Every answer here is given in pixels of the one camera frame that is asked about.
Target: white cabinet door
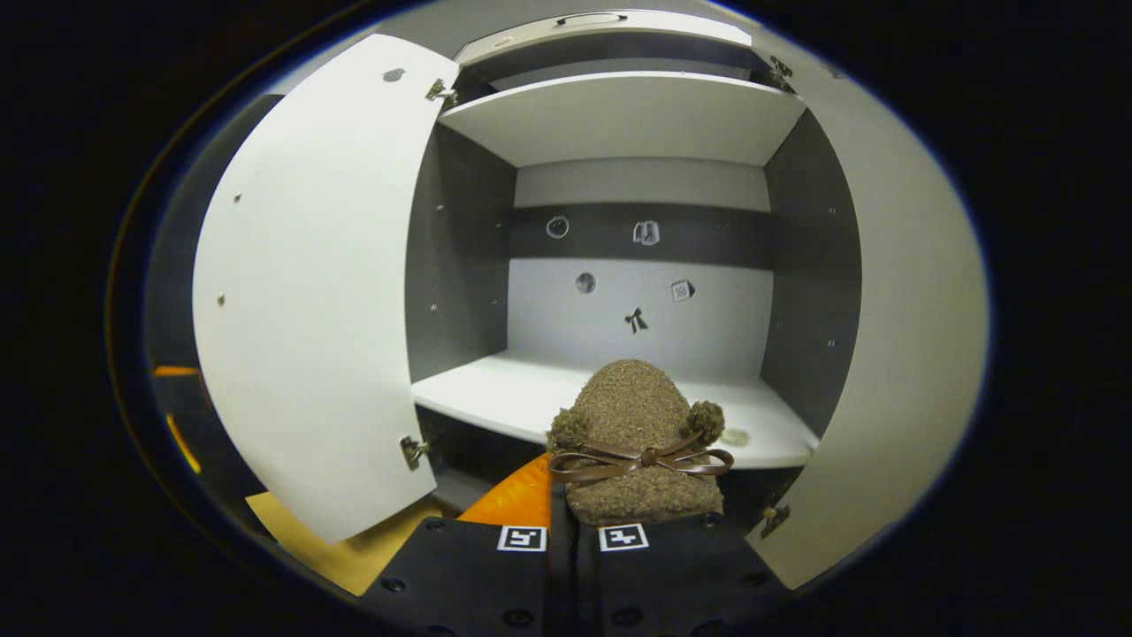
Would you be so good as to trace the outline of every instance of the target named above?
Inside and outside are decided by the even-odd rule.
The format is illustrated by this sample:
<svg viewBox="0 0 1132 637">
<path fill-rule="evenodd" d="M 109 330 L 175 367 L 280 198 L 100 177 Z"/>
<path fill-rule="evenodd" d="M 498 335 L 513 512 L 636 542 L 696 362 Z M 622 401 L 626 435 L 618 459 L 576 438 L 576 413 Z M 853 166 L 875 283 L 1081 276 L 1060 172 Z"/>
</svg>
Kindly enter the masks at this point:
<svg viewBox="0 0 1132 637">
<path fill-rule="evenodd" d="M 370 36 L 251 132 L 220 180 L 192 278 L 197 350 L 251 471 L 327 542 L 436 488 L 405 347 L 405 241 L 417 172 L 455 62 Z"/>
<path fill-rule="evenodd" d="M 946 468 L 987 362 L 986 273 L 963 203 L 916 135 L 848 77 L 754 29 L 833 145 L 860 232 L 860 324 L 841 399 L 781 505 L 747 541 L 796 588 L 899 522 Z"/>
</svg>

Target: brown fuzzy object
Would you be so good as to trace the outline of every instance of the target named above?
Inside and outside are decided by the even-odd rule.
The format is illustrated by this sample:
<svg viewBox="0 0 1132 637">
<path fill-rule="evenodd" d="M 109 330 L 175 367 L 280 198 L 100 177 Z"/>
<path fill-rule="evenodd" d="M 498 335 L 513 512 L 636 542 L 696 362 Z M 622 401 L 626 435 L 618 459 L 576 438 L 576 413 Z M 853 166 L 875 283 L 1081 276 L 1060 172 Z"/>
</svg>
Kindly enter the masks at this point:
<svg viewBox="0 0 1132 637">
<path fill-rule="evenodd" d="M 561 411 L 548 434 L 552 455 L 574 450 L 581 439 L 627 449 L 663 448 L 703 431 L 714 441 L 723 431 L 718 405 L 688 407 L 660 370 L 642 361 L 617 361 L 599 370 L 574 406 Z M 692 449 L 702 450 L 706 445 Z M 575 460 L 567 468 L 592 465 Z M 723 511 L 714 476 L 695 476 L 653 466 L 624 476 L 566 484 L 566 502 L 580 520 L 593 526 L 655 523 Z"/>
<path fill-rule="evenodd" d="M 688 412 L 688 427 L 684 436 L 702 432 L 700 442 L 711 445 L 723 434 L 723 408 L 706 401 L 697 402 Z"/>
</svg>

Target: top shelf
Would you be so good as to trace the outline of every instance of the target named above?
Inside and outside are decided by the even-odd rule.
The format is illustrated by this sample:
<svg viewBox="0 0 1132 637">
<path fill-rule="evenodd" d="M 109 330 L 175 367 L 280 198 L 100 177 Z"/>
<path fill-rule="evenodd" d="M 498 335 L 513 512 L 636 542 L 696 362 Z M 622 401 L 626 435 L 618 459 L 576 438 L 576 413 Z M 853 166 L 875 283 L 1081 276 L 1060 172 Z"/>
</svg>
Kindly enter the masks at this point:
<svg viewBox="0 0 1132 637">
<path fill-rule="evenodd" d="M 762 166 L 805 110 L 795 95 L 739 79 L 619 71 L 501 91 L 438 121 L 516 167 L 624 156 Z"/>
</svg>

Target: sticker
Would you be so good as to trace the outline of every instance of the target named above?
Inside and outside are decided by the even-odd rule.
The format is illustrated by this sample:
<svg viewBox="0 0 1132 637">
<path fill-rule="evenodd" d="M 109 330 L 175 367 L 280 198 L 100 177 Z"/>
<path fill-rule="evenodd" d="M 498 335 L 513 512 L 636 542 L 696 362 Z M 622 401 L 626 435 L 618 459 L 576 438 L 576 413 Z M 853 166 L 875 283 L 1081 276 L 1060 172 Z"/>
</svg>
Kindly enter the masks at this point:
<svg viewBox="0 0 1132 637">
<path fill-rule="evenodd" d="M 499 532 L 499 551 L 542 553 L 547 550 L 547 527 L 505 526 Z"/>
<path fill-rule="evenodd" d="M 577 291 L 588 294 L 598 286 L 598 279 L 593 277 L 593 274 L 582 272 L 577 278 L 574 278 L 574 286 L 577 287 Z"/>
<path fill-rule="evenodd" d="M 660 242 L 660 224 L 655 221 L 638 221 L 633 226 L 633 242 L 654 246 Z"/>
<path fill-rule="evenodd" d="M 598 530 L 598 537 L 601 541 L 602 553 L 649 548 L 649 539 L 645 537 L 644 527 L 640 524 L 602 527 Z"/>
<path fill-rule="evenodd" d="M 569 219 L 565 216 L 556 216 L 547 221 L 547 234 L 551 239 L 560 239 L 569 232 Z"/>
<path fill-rule="evenodd" d="M 633 327 L 633 334 L 634 335 L 636 334 L 637 330 L 648 330 L 649 329 L 649 326 L 646 326 L 644 324 L 644 320 L 642 320 L 642 318 L 641 318 L 641 308 L 640 307 L 636 308 L 636 309 L 634 309 L 633 313 L 629 313 L 628 316 L 625 317 L 625 322 Z"/>
<path fill-rule="evenodd" d="M 692 285 L 692 281 L 687 278 L 680 278 L 672 283 L 672 302 L 680 302 L 681 300 L 688 300 L 696 293 L 696 289 Z"/>
</svg>

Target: bow sticker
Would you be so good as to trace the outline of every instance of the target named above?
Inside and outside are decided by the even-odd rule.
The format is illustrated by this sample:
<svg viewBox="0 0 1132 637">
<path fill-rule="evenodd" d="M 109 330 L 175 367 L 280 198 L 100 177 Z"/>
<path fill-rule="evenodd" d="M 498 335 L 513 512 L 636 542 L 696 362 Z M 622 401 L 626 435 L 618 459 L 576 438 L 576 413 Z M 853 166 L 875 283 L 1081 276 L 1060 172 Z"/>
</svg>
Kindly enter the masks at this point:
<svg viewBox="0 0 1132 637">
<path fill-rule="evenodd" d="M 625 322 L 633 327 L 633 334 L 634 335 L 636 334 L 637 330 L 648 330 L 649 329 L 649 326 L 646 326 L 644 324 L 644 321 L 642 320 L 642 318 L 641 318 L 641 308 L 640 307 L 636 308 L 636 309 L 634 309 L 633 313 L 629 313 L 628 316 L 625 317 Z"/>
</svg>

